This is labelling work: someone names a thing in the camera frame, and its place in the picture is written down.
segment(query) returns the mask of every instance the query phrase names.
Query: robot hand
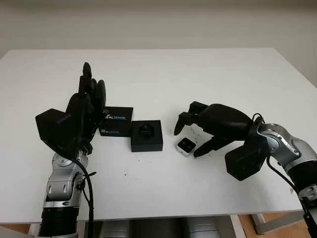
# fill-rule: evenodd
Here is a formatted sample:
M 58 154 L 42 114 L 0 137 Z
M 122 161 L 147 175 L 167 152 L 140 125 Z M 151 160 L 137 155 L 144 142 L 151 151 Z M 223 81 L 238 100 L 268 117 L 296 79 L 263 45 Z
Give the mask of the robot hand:
M 49 109 L 35 117 L 40 138 L 56 153 L 76 159 L 78 151 L 91 154 L 90 141 L 106 114 L 104 81 L 92 78 L 86 62 L 80 76 L 79 90 L 69 100 L 66 112 Z
M 257 134 L 257 126 L 262 121 L 260 118 L 253 121 L 241 111 L 222 104 L 207 106 L 192 102 L 188 112 L 179 115 L 174 135 L 178 135 L 184 125 L 193 123 L 213 135 L 194 152 L 194 157 L 218 150 L 235 140 L 245 141 L 243 146 L 225 155 L 228 173 L 238 180 L 244 180 L 261 169 L 268 155 L 265 137 Z

